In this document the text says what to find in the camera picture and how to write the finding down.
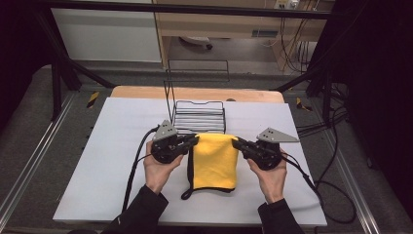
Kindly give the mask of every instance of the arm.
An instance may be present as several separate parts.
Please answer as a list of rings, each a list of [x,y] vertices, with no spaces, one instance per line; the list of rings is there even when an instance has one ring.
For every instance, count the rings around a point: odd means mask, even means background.
[[[258,208],[264,233],[304,233],[283,198],[286,162],[281,160],[274,169],[269,171],[260,170],[251,159],[247,159],[247,162],[251,170],[257,174],[261,191],[267,201]]]
[[[152,141],[146,143],[146,155],[150,154]],[[155,233],[158,220],[168,205],[162,195],[162,188],[168,181],[170,173],[180,165],[183,155],[170,164],[162,164],[148,156],[143,161],[145,168],[145,185],[133,199],[129,207],[117,216],[102,234]]]

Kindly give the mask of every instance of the gray floor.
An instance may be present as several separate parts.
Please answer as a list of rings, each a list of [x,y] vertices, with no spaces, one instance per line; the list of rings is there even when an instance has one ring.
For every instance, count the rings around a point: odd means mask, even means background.
[[[235,88],[268,90],[292,79],[297,74],[289,71],[279,72],[274,66],[275,57],[268,48],[253,40],[213,39],[213,49],[189,45],[175,38],[170,48],[172,59],[227,59],[230,65],[231,82],[203,83],[197,87]],[[157,66],[138,64],[138,69],[128,69],[112,64],[109,69],[95,67],[96,73],[103,78],[121,85],[162,86],[165,72]],[[4,233],[66,233],[77,228],[101,230],[104,224],[67,225],[52,221],[58,205],[58,197],[64,189],[81,157],[82,147],[87,143],[87,136],[98,116],[105,97],[110,90],[102,89],[90,79],[82,77],[85,83],[81,92],[74,93],[74,103],[58,130],[52,144],[40,163],[36,174],[19,200],[10,217]],[[284,94],[290,104],[296,126],[305,126],[319,122],[315,111],[296,108],[296,96],[303,104],[315,107],[320,98],[306,98],[301,91],[306,83],[294,87]],[[94,90],[99,90],[99,97],[93,108],[86,108]],[[47,130],[52,116],[51,74],[42,69],[33,78],[18,110],[7,128],[0,135],[0,202],[4,201],[13,184],[24,169],[37,143]],[[346,162],[357,179],[368,208],[372,212],[381,233],[413,233],[413,225],[404,209],[394,196],[380,171],[371,170],[366,165],[366,158],[359,147],[351,123],[342,122],[337,126],[339,147]],[[301,139],[308,164],[314,178],[318,178],[331,157],[330,146],[324,133]],[[333,182],[342,189],[345,183],[335,165],[330,169],[325,180]],[[352,209],[347,200],[335,190],[321,186],[320,192],[325,200],[325,210],[330,215],[346,219]],[[319,233],[365,233],[357,219],[351,224],[339,224],[330,219],[327,227],[319,228]],[[160,227],[159,233],[185,233],[184,227]],[[260,233],[259,228],[197,228],[192,233]]]

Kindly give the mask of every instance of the hand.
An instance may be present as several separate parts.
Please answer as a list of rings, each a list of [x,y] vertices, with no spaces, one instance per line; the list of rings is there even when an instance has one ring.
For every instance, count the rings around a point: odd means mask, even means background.
[[[283,187],[286,178],[286,162],[281,160],[280,163],[269,171],[262,171],[258,168],[258,165],[252,160],[247,159],[249,167],[258,176],[259,186],[262,193],[264,193],[265,200],[268,204],[278,202],[283,199]]]
[[[146,155],[151,153],[152,141],[146,143]],[[152,155],[143,160],[145,168],[146,186],[154,193],[159,194],[168,181],[170,173],[180,165],[183,155],[179,155],[170,164],[158,162]]]

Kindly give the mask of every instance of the yellow and black tape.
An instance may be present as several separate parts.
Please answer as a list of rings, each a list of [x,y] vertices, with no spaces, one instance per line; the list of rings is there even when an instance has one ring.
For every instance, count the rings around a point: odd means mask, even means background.
[[[88,105],[86,106],[86,108],[92,108],[94,107],[94,102],[96,101],[97,97],[99,96],[99,92],[94,92],[91,95],[91,98],[88,101]]]
[[[311,106],[305,106],[301,103],[301,98],[297,98],[297,108],[298,109],[305,109],[307,111],[313,111],[313,108]]]

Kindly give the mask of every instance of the person's right hand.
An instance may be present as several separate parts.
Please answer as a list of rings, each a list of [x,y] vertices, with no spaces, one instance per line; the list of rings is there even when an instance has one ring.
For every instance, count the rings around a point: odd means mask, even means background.
[[[258,165],[252,159],[247,159],[247,162],[251,170],[258,176],[259,186],[262,193],[264,193],[267,203],[271,204],[283,199],[283,187],[286,178],[285,160],[281,160],[275,168],[269,171],[259,169]]]

